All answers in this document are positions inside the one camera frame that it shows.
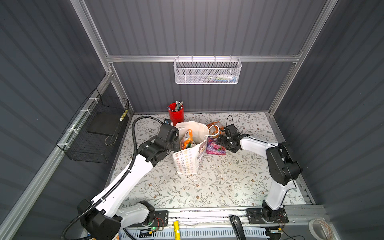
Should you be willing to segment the white printed paper bag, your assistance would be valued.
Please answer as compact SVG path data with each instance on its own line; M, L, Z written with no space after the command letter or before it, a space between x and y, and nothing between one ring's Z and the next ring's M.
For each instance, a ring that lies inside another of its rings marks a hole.
M189 121L176 124L179 130L179 147L181 138L188 129L193 131L193 140L196 144L193 148L180 150L173 153L173 161L176 171L179 175L196 175L203 162L203 156L206 153L209 129L206 125Z

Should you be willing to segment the orange yellow Fox's packet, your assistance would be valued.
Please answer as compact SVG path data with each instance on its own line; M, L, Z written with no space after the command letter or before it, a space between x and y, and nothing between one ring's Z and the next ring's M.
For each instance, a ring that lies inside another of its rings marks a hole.
M196 144L193 140L193 131L188 129L184 136L181 138L180 148L181 150L193 148Z

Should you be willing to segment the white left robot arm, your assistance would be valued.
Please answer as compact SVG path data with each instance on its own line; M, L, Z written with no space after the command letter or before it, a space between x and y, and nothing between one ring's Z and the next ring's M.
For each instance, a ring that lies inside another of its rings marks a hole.
M112 240L123 228L153 218L155 209L145 201L124 211L119 211L119 207L137 183L173 150L179 130L162 123L156 136L138 146L135 126L142 119L138 117L132 123L133 157L130 164L98 195L78 204L78 216L64 228L60 236L62 240L67 239L69 229L77 222L90 233L87 240Z

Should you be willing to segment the orange snack packet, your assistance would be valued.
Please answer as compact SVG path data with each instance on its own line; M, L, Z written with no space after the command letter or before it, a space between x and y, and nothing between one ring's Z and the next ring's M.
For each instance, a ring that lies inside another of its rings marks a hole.
M212 122L207 124L207 127L209 129L209 135L211 138L218 138L219 135L225 135L224 126L221 122Z

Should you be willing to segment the purple Fox's candy packet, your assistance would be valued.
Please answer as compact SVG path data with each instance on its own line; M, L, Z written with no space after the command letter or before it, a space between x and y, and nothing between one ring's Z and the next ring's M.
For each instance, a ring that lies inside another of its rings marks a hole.
M209 155L224 156L226 155L226 149L218 145L215 138L208 137L206 153Z

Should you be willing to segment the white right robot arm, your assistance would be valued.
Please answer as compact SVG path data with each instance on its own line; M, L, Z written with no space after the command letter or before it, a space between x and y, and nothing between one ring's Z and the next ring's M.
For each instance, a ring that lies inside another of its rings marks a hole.
M278 221L284 215L284 202L287 193L296 189L296 179L302 173L300 164L291 156L290 147L286 142L269 143L258 140L249 134L241 134L235 125L224 127L224 135L219 135L216 143L226 150L236 153L239 150L253 152L267 159L272 185L265 200L261 213L266 223Z

